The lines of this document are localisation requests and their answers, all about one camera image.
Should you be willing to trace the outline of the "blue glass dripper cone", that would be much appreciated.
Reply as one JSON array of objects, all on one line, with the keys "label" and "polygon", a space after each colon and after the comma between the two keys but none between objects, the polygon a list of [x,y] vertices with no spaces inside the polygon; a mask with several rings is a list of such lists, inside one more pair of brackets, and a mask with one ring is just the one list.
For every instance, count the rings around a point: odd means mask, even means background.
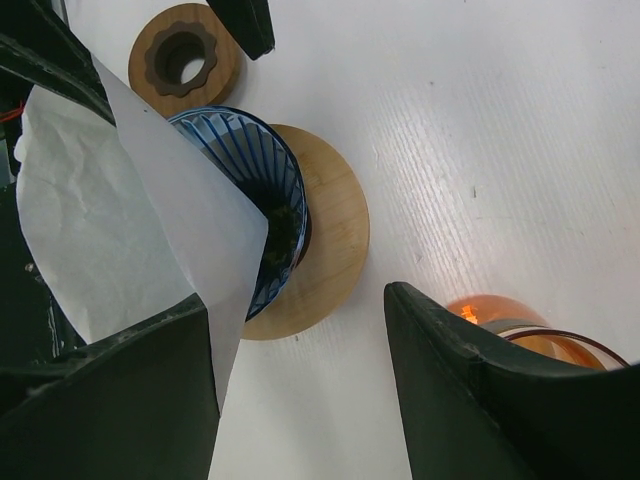
[{"label": "blue glass dripper cone", "polygon": [[274,127],[246,111],[207,106],[168,119],[268,221],[268,234],[247,318],[280,294],[306,253],[310,213],[298,160]]}]

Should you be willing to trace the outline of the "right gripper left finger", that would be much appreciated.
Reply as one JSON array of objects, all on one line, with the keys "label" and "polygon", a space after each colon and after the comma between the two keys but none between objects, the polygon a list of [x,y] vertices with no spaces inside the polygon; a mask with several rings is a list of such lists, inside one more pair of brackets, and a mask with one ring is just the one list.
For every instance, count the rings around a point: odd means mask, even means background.
[{"label": "right gripper left finger", "polygon": [[1,370],[4,479],[205,479],[220,420],[197,295],[43,365]]}]

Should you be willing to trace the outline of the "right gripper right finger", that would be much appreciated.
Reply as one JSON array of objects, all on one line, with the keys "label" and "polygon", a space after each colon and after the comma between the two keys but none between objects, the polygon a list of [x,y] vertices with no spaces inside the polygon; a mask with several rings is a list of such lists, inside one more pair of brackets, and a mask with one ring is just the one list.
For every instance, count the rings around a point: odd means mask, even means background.
[{"label": "right gripper right finger", "polygon": [[384,316],[416,479],[635,479],[639,369],[527,350],[405,282]]}]

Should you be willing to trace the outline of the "dark wooden ring holder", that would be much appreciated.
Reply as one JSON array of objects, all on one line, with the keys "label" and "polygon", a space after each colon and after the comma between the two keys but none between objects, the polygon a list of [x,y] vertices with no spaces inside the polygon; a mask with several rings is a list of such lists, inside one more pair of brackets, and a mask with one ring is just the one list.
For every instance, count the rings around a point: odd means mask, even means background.
[{"label": "dark wooden ring holder", "polygon": [[242,51],[210,7],[183,3],[156,15],[131,49],[131,89],[161,116],[219,105],[232,94]]}]

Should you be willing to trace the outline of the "light wooden ring holder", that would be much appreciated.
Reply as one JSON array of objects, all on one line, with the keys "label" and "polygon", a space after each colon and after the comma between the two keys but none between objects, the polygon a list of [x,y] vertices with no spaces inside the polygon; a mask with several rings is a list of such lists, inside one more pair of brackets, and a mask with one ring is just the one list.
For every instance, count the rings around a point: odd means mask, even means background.
[{"label": "light wooden ring holder", "polygon": [[245,324],[243,338],[253,341],[299,334],[334,313],[356,287],[370,241],[366,197],[344,157],[308,131],[279,124],[274,128],[301,168],[311,234],[282,292]]}]

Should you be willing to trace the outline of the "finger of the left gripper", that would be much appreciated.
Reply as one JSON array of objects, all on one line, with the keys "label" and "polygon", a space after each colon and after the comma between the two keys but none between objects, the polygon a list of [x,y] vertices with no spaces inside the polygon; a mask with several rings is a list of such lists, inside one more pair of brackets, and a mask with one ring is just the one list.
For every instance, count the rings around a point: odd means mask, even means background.
[{"label": "finger of the left gripper", "polygon": [[1,69],[115,123],[91,53],[48,1],[1,3]]},{"label": "finger of the left gripper", "polygon": [[267,0],[207,0],[207,3],[251,60],[275,48]]}]

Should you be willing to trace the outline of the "white paper coffee filter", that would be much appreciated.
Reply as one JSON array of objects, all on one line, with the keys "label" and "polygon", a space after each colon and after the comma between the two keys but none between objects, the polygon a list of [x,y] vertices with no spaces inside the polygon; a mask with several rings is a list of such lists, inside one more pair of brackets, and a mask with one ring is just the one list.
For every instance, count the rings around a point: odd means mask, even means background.
[{"label": "white paper coffee filter", "polygon": [[224,399],[267,222],[248,198],[106,67],[106,121],[34,87],[17,145],[20,225],[37,269],[87,343],[191,295],[205,306]]}]

